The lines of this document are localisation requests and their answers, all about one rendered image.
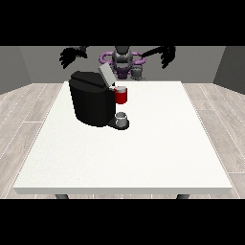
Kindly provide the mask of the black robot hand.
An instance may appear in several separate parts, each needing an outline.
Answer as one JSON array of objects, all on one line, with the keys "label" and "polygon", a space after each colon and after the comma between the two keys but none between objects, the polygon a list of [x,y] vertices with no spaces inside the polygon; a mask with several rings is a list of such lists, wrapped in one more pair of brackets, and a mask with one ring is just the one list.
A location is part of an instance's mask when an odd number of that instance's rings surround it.
[{"label": "black robot hand", "polygon": [[176,47],[175,46],[163,46],[161,50],[161,63],[162,68],[165,69],[170,62],[175,58]]},{"label": "black robot hand", "polygon": [[70,65],[72,62],[74,62],[76,60],[76,57],[78,56],[78,54],[79,54],[79,50],[78,49],[65,48],[61,52],[60,58],[59,58],[61,66],[63,68],[66,68],[68,65]]}]

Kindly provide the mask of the black coffee machine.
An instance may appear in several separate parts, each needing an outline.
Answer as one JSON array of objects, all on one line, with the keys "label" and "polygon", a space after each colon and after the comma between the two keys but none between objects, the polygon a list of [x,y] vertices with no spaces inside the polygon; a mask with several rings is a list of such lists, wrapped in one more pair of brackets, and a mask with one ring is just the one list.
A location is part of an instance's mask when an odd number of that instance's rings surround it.
[{"label": "black coffee machine", "polygon": [[104,127],[111,126],[118,130],[129,127],[129,120],[124,127],[116,126],[116,105],[113,84],[107,87],[102,75],[95,72],[76,71],[71,75],[69,87],[76,117],[82,123]]}]

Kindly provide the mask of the small grey cup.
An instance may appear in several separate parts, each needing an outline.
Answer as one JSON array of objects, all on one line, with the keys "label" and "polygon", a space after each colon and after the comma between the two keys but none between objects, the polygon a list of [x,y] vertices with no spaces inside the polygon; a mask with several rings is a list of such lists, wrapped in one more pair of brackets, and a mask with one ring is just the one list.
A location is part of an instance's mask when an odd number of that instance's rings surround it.
[{"label": "small grey cup", "polygon": [[115,115],[116,126],[124,127],[127,124],[127,116],[124,112],[118,112]]}]

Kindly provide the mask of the small grey coffee pod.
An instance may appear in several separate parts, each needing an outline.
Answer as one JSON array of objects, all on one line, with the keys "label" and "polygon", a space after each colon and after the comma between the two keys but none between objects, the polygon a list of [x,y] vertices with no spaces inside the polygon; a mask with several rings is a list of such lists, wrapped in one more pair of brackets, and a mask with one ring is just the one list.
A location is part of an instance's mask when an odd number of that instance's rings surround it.
[{"label": "small grey coffee pod", "polygon": [[131,69],[131,78],[135,80],[141,80],[143,73],[143,66],[142,65],[134,65]]}]

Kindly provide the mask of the red pod holder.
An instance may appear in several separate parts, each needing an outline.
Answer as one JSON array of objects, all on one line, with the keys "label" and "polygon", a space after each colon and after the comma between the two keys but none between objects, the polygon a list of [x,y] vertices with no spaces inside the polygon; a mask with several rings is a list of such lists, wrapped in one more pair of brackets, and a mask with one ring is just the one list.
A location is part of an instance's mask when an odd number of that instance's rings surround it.
[{"label": "red pod holder", "polygon": [[125,86],[117,86],[114,88],[115,103],[124,104],[127,102],[127,88]]}]

